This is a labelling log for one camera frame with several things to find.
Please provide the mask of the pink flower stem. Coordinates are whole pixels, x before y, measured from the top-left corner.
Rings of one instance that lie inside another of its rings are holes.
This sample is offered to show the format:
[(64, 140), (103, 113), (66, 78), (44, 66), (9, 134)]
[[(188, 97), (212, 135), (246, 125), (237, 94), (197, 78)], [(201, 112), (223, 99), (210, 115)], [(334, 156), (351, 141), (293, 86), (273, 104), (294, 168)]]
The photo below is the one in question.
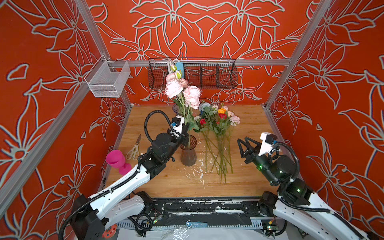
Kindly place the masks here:
[(181, 78), (181, 72), (176, 70), (166, 77), (166, 89), (165, 94), (169, 99), (172, 99), (179, 107), (178, 114), (184, 117), (184, 122), (188, 125), (188, 132), (192, 129), (191, 124), (191, 108), (187, 103), (184, 90), (188, 87), (188, 83), (185, 79)]

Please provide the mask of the pink carnation stem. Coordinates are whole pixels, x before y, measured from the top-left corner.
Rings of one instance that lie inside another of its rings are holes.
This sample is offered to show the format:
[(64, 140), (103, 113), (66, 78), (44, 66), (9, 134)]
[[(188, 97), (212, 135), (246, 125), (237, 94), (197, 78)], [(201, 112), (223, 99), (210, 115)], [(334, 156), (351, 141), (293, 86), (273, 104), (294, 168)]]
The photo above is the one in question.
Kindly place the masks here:
[(201, 90), (196, 86), (188, 86), (183, 91), (183, 112), (185, 123), (189, 124), (189, 131), (200, 131), (200, 127), (193, 116), (193, 110), (197, 110), (200, 106), (200, 96)]

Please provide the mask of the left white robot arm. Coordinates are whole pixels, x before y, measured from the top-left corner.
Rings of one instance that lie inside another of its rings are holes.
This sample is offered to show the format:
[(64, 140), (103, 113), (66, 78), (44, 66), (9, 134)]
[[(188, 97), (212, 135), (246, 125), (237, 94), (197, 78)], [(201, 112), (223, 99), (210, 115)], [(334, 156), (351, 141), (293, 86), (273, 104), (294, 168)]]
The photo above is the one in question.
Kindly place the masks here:
[(147, 152), (138, 157), (138, 163), (127, 174), (106, 189), (90, 196), (80, 195), (60, 227), (58, 238), (64, 239), (67, 226), (71, 226), (79, 240), (97, 240), (106, 229), (117, 222), (143, 213), (148, 203), (145, 194), (137, 193), (127, 200), (131, 192), (146, 184), (161, 173), (179, 146), (189, 140), (189, 124), (178, 115), (166, 118), (169, 129), (152, 139), (145, 127), (145, 134), (151, 142)]

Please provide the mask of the brown glass vase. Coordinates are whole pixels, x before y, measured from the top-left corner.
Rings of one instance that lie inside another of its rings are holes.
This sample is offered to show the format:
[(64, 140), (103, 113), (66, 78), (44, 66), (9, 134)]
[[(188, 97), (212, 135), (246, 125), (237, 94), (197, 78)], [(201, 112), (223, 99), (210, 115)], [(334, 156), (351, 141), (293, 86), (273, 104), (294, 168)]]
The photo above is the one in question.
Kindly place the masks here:
[(190, 136), (190, 144), (187, 146), (180, 145), (182, 149), (181, 162), (184, 166), (191, 167), (197, 161), (197, 155), (195, 148), (197, 146), (197, 139), (194, 136)]

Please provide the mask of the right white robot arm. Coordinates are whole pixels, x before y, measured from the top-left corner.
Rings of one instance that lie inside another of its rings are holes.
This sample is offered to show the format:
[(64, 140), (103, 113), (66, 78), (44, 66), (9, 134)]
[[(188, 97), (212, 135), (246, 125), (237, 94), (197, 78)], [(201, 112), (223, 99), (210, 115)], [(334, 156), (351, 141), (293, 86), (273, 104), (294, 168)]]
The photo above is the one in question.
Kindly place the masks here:
[(323, 178), (318, 190), (300, 179), (298, 155), (275, 135), (263, 133), (260, 141), (237, 141), (245, 163), (255, 164), (267, 181), (278, 188), (275, 194), (263, 194), (261, 210), (271, 211), (318, 239), (383, 239), (383, 186), (344, 164), (335, 164), (328, 141), (320, 141), (322, 153), (307, 156)]

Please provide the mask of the pink peony stem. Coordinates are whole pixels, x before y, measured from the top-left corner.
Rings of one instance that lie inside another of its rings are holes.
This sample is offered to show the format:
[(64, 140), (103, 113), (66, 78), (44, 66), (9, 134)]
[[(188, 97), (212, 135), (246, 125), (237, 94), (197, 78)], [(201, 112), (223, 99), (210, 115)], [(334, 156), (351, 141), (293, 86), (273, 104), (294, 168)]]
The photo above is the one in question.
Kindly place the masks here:
[[(184, 79), (171, 79), (168, 80), (166, 83), (166, 95), (173, 99), (175, 104), (179, 107), (179, 115), (184, 117), (183, 112), (183, 91), (187, 87), (187, 82)], [(189, 144), (190, 138), (188, 137), (188, 127), (189, 124), (186, 124), (183, 126), (182, 134), (185, 137), (185, 140), (183, 140), (184, 146), (187, 146)]]

